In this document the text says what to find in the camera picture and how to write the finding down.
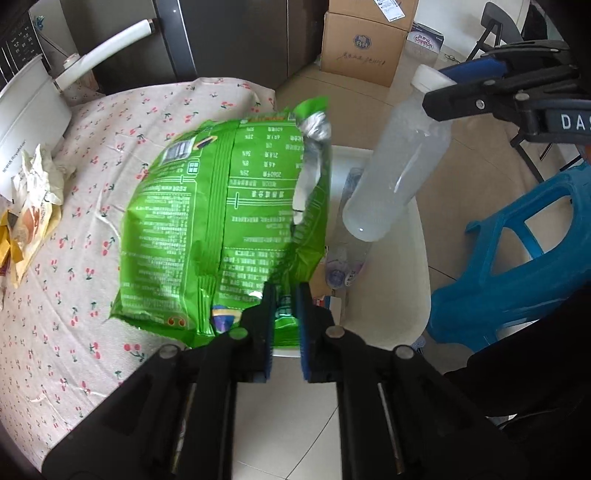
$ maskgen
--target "white handle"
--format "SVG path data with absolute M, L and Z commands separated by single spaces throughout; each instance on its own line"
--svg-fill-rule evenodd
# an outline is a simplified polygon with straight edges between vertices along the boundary
M 56 78 L 55 83 L 60 91 L 63 92 L 77 79 L 82 77 L 86 72 L 91 71 L 100 62 L 108 59 L 119 50 L 137 42 L 138 40 L 148 37 L 155 31 L 155 25 L 152 20 L 142 20 L 117 33 L 114 37 L 106 40 L 94 50 L 91 50 L 84 55 L 74 65 L 69 67 L 64 73 Z

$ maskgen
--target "cherry print tablecloth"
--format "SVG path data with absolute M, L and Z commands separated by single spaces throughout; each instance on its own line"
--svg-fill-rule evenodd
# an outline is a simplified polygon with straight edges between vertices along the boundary
M 237 79 L 130 90 L 74 108 L 56 161 L 74 163 L 63 219 L 0 312 L 0 420 L 30 461 L 47 452 L 171 340 L 109 319 L 120 225 L 136 185 L 178 134 L 274 109 Z

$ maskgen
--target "green snack bag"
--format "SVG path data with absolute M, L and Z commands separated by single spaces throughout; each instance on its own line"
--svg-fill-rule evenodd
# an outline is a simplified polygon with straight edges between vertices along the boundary
M 324 253 L 330 187 L 326 101 L 178 137 L 125 212 L 120 289 L 111 316 L 200 346 L 280 288 L 275 346 L 296 347 L 289 286 Z

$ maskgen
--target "plastic water bottle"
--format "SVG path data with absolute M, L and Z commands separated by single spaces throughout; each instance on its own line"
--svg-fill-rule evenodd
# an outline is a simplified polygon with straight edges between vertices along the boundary
M 326 255 L 326 284 L 330 288 L 350 286 L 361 271 L 371 247 L 371 244 L 351 235 L 343 224 L 343 208 L 355 191 L 362 174 L 362 168 L 352 168 L 345 181 L 333 235 L 335 241 L 329 244 Z
M 343 211 L 347 230 L 365 242 L 375 242 L 390 230 L 449 148 L 452 122 L 437 122 L 423 109 L 427 92 L 455 82 L 420 65 L 415 88 L 398 105 L 384 129 L 359 185 Z

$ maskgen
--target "blue plastic stool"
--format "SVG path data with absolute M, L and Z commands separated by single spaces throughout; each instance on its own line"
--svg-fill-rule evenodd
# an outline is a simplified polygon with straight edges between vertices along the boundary
M 525 221 L 570 195 L 573 222 L 564 239 L 544 253 Z M 513 230 L 532 260 L 500 275 L 492 264 L 503 227 Z M 591 280 L 591 167 L 573 167 L 466 232 L 478 232 L 466 272 L 431 296 L 427 331 L 436 342 L 461 343 L 474 352 L 496 342 L 496 332 L 537 320 Z

